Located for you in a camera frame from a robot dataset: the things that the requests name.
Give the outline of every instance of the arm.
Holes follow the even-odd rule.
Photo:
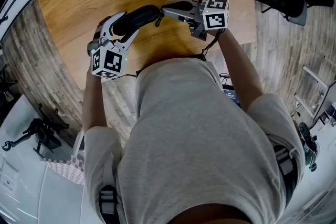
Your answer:
[[[228,29],[219,36],[218,43],[238,99],[244,111],[247,111],[250,104],[263,95],[259,75]]]
[[[84,133],[95,126],[107,126],[101,78],[91,74],[91,66],[86,75],[86,87],[82,108],[82,126]]]

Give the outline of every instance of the checkered fabric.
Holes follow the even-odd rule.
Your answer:
[[[65,177],[67,180],[79,185],[84,185],[84,162],[82,160],[71,156],[70,161],[59,161],[46,158],[44,158],[43,161],[49,168]]]

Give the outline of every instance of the black strap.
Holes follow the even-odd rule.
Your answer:
[[[111,185],[105,186],[99,193],[99,209],[106,224],[119,224],[117,212],[117,191]]]
[[[225,31],[225,28],[219,29],[216,33],[215,38],[204,49],[202,49],[202,54],[204,55],[204,57],[208,53],[208,50],[218,41],[219,36],[221,35],[221,33],[224,33],[224,31]]]
[[[274,151],[286,187],[287,207],[298,183],[298,166],[295,158],[290,158],[289,151],[284,146],[276,145]]]

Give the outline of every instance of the gray t-shirt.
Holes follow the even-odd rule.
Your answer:
[[[213,64],[193,58],[146,68],[136,90],[138,121],[123,152],[114,129],[85,134],[85,187],[97,214],[110,180],[121,223],[167,224],[209,203],[238,208],[255,224],[279,219],[286,192],[272,143],[291,151],[298,182],[305,165],[280,97],[265,94],[245,113],[223,93]]]

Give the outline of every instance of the black cable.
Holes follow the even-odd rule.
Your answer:
[[[113,79],[111,79],[111,80],[119,79],[119,78],[124,77],[124,76],[130,76],[130,77],[135,77],[135,78],[138,77],[137,75],[125,74],[125,75],[122,75],[122,76],[120,76],[120,77],[113,78]]]
[[[208,53],[208,50],[214,45],[214,43],[216,43],[219,39],[219,36],[221,35],[221,33],[223,33],[225,31],[225,29],[219,29],[216,33],[215,38],[209,43],[208,46],[206,46],[204,49],[202,49],[202,54],[204,56],[206,56],[206,54]]]
[[[225,80],[225,82],[224,82],[224,84],[226,84],[226,82],[227,82],[227,80],[230,78],[230,75],[228,74],[228,73],[220,73],[219,74],[219,77],[220,78],[223,78],[222,79],[222,84],[223,84],[223,82],[224,82],[224,80]]]
[[[300,117],[301,121],[303,122],[303,119],[301,118],[301,114],[299,112],[297,112],[297,111],[296,111],[296,113]]]

